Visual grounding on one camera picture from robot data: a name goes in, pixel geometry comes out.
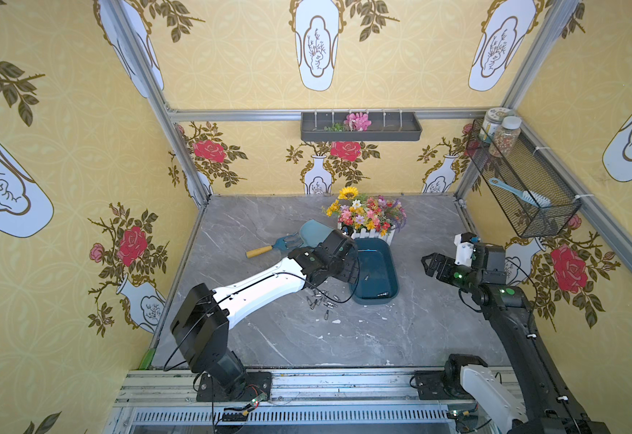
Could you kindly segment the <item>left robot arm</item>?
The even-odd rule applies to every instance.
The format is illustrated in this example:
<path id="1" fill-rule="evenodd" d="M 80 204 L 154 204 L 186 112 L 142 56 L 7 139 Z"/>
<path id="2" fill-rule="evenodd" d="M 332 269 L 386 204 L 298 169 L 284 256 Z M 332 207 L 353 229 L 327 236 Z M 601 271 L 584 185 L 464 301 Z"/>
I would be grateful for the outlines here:
<path id="1" fill-rule="evenodd" d="M 331 230 L 315 246 L 300 246 L 245 280 L 217 289 L 198 284 L 169 326 L 176 342 L 172 354 L 181 354 L 194 374 L 209 377 L 212 398 L 221 392 L 234 401 L 249 387 L 249 374 L 228 349 L 229 331 L 275 300 L 303 289 L 317 290 L 330 278 L 357 283 L 359 270 L 357 244 L 341 231 Z"/>

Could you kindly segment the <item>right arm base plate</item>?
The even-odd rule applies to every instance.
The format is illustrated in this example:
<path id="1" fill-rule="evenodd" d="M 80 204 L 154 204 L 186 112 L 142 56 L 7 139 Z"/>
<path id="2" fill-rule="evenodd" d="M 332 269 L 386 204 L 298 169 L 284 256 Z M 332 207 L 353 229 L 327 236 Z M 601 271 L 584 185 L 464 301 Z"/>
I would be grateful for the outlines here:
<path id="1" fill-rule="evenodd" d="M 417 371 L 411 378 L 412 387 L 422 401 L 468 401 L 471 394 L 462 388 L 458 374 L 445 371 Z"/>

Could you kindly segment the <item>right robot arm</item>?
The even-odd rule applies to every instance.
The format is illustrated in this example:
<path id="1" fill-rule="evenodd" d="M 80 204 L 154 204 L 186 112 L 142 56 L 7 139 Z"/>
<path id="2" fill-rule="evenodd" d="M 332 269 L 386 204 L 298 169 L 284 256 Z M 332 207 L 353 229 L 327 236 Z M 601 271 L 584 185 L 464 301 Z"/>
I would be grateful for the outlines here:
<path id="1" fill-rule="evenodd" d="M 524 291 L 507 283 L 505 251 L 474 233 L 454 238 L 456 254 L 422 257 L 424 272 L 468 294 L 509 357 L 521 396 L 516 398 L 478 356 L 452 354 L 442 384 L 454 397 L 470 397 L 502 433 L 606 433 L 567 387 L 538 333 Z"/>

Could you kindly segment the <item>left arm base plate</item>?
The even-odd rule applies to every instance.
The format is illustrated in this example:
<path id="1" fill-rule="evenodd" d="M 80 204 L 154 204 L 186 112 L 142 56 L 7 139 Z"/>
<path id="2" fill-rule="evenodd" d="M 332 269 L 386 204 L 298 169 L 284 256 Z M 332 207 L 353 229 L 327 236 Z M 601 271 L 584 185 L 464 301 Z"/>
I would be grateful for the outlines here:
<path id="1" fill-rule="evenodd" d="M 249 371 L 245 378 L 230 389 L 223 388 L 207 373 L 198 374 L 193 381 L 193 390 L 199 403 L 251 401 L 258 397 L 266 401 L 272 393 L 272 374 L 268 371 Z"/>

